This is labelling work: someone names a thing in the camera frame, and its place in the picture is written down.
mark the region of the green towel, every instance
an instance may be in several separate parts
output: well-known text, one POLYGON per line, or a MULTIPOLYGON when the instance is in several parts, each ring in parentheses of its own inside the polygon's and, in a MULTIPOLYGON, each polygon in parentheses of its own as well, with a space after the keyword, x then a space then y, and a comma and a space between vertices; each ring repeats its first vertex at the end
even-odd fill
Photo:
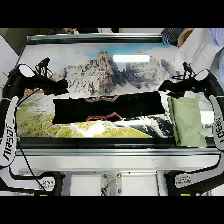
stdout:
POLYGON ((206 147, 198 98, 168 98, 170 117, 176 144, 188 147, 206 147))

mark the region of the green cloth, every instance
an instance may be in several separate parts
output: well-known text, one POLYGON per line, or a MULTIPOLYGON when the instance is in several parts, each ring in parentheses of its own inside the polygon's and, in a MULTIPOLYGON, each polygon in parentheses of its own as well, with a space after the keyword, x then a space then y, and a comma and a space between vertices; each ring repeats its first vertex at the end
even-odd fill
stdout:
POLYGON ((176 144, 188 147, 206 147, 198 98, 168 98, 170 117, 176 144))

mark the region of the sky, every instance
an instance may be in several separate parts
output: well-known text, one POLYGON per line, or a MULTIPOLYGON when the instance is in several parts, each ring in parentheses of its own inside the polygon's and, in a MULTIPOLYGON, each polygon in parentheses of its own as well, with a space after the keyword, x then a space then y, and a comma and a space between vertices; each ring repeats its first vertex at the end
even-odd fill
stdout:
MULTIPOLYGON (((137 50, 147 52, 157 60, 161 58, 172 61, 177 48, 162 43, 77 43, 77 44, 41 44, 27 45, 20 62, 34 68, 41 60, 50 58, 49 68, 58 72, 68 65, 85 64, 89 59, 95 58, 100 50, 114 54, 135 54, 137 50)), ((123 70, 125 63, 117 63, 123 70)))

